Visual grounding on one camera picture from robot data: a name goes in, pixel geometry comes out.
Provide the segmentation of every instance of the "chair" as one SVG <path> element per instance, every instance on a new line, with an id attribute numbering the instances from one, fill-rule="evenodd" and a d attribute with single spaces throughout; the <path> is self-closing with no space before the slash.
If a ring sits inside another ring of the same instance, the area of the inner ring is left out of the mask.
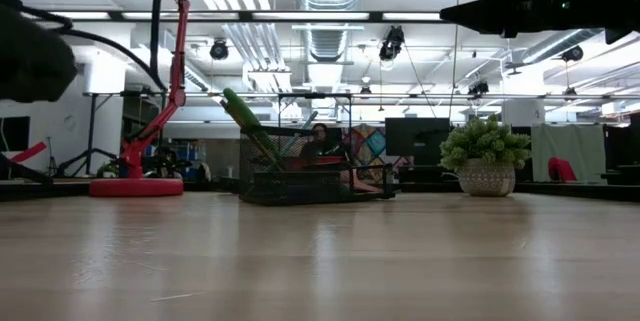
<path id="1" fill-rule="evenodd" d="M 578 181 L 569 161 L 558 157 L 549 159 L 549 177 L 553 181 L 562 183 Z"/>

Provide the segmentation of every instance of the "red lamp base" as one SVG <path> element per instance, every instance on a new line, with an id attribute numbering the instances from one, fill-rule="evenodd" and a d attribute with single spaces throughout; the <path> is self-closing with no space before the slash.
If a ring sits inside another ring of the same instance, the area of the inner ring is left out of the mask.
<path id="1" fill-rule="evenodd" d="M 89 184 L 92 197 L 158 197 L 184 193 L 180 179 L 112 178 L 93 180 Z"/>

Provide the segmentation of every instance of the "computer monitor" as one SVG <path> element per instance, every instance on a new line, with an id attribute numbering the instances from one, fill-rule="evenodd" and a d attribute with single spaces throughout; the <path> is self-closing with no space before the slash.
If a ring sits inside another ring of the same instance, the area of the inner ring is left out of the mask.
<path id="1" fill-rule="evenodd" d="M 385 127 L 388 156 L 413 156 L 415 165 L 438 165 L 451 123 L 448 118 L 387 118 Z"/>

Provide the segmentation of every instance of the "table surface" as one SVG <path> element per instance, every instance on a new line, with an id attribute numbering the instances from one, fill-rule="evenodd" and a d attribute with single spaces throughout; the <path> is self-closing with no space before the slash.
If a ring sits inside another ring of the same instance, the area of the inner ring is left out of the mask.
<path id="1" fill-rule="evenodd" d="M 638 320 L 640 206 L 516 194 L 0 204 L 6 320 Z"/>

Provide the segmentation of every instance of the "white plant pot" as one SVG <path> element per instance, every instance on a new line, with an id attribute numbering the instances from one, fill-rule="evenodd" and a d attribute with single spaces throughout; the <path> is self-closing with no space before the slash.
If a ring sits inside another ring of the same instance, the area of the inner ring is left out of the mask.
<path id="1" fill-rule="evenodd" d="M 486 165 L 482 159 L 469 159 L 458 170 L 458 180 L 471 196 L 503 197 L 513 192 L 516 174 L 511 164 Z"/>

